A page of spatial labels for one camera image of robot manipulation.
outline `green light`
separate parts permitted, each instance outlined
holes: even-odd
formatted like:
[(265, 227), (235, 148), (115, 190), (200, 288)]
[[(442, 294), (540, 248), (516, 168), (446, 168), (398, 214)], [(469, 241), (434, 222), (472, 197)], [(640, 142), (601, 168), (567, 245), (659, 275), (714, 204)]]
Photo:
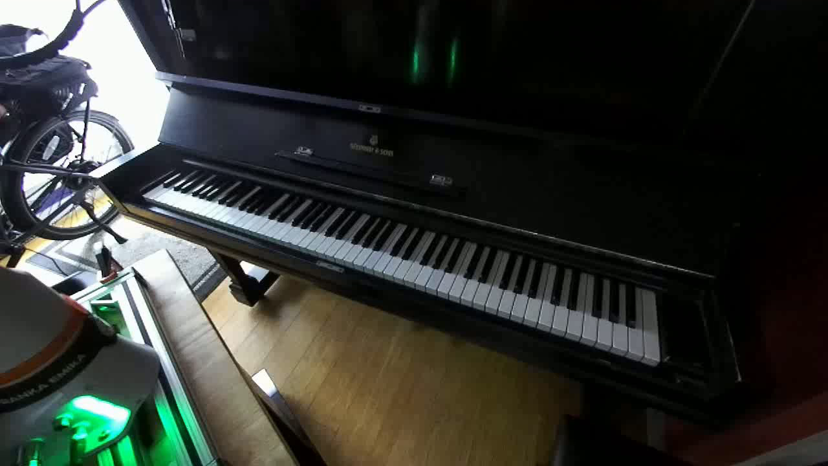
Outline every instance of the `green light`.
[(72, 436), (72, 459), (84, 459), (128, 429), (130, 410), (97, 397), (78, 397), (56, 411), (51, 424)]
[(415, 54), (411, 54), (411, 82), (421, 80), (421, 47), (415, 45)]
[(112, 424), (128, 424), (128, 420), (130, 420), (130, 410), (110, 403), (110, 401), (97, 398), (97, 397), (78, 397), (72, 401), (72, 406), (84, 410), (89, 414), (97, 414), (97, 417), (106, 417)]
[(459, 78), (459, 54), (461, 54), (461, 41), (452, 38), (448, 50), (448, 82), (456, 82)]
[(137, 466), (131, 438), (125, 438), (117, 450), (119, 450), (121, 466)]

